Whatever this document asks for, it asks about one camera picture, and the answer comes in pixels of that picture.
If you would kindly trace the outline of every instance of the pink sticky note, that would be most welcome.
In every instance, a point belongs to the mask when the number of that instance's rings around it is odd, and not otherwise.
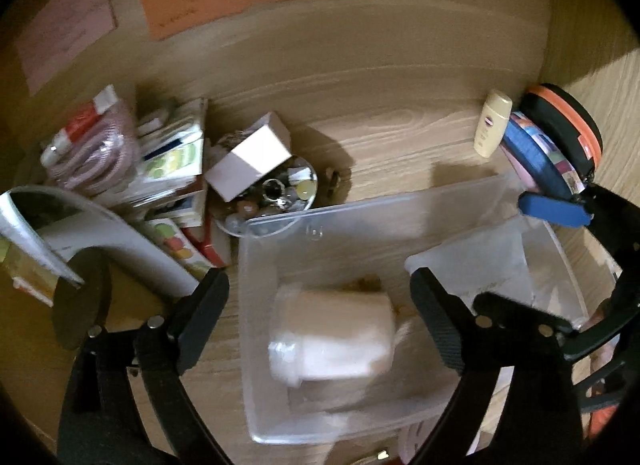
[[[29,93],[114,28],[109,0],[50,0],[15,41]]]

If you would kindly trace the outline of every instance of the screw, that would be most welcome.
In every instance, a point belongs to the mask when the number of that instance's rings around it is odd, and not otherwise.
[[[480,328],[491,328],[491,326],[494,325],[494,322],[491,320],[490,317],[487,317],[486,315],[478,315],[476,317],[476,324]]]
[[[160,328],[162,324],[164,324],[164,317],[162,315],[154,315],[146,321],[146,325],[151,329]]]
[[[89,328],[89,330],[87,330],[86,333],[89,338],[95,339],[100,333],[102,333],[102,328],[97,324],[94,324],[93,326],[91,326],[91,328]]]
[[[538,332],[540,332],[543,337],[551,337],[554,334],[554,329],[546,324],[541,324],[538,326]]]

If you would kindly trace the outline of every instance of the wood grain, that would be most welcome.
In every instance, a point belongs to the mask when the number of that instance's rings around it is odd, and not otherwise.
[[[16,0],[2,17],[0,118],[14,144],[28,150],[110,82],[141,113],[168,96],[204,96],[212,138],[276,110],[295,152],[320,170],[350,170],[353,201],[504,170],[500,153],[485,161],[472,149],[482,100],[492,87],[516,98],[540,79],[561,84],[593,114],[605,140],[598,181],[640,203],[638,44],[612,0],[301,0],[260,5],[159,42],[148,37],[139,0],[111,1],[118,28],[32,98],[12,40],[46,0]],[[593,309],[609,293],[603,257],[581,232],[560,236]],[[321,446],[251,441],[234,268],[230,276],[223,317],[183,377],[229,456],[238,464],[339,465],[392,445],[392,434]],[[2,308],[0,323],[12,315],[25,313]],[[8,355],[3,383],[18,372]],[[26,395],[41,394],[43,380],[38,374],[12,382],[20,408]],[[168,450],[139,379],[132,383],[152,441]],[[51,416],[45,411],[29,413],[41,429],[38,418]],[[55,429],[46,429],[55,438]]]

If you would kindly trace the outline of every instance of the white bottle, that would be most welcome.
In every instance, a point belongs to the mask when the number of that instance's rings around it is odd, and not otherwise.
[[[511,115],[511,99],[498,90],[492,90],[484,101],[476,129],[474,149],[489,158],[500,145]]]

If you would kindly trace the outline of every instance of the clear plastic container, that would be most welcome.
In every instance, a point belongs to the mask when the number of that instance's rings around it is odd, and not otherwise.
[[[278,288],[340,288],[368,273],[400,312],[411,312],[410,255],[518,214],[522,184],[513,173],[421,192],[251,220],[241,239],[239,302],[242,386],[249,432],[260,443],[329,443],[439,416],[458,384],[417,315],[402,315],[391,371],[374,379],[303,382],[271,376],[270,319]],[[278,234],[270,228],[299,219]],[[531,303],[576,325],[584,301],[557,238],[539,220],[522,219],[533,287]]]

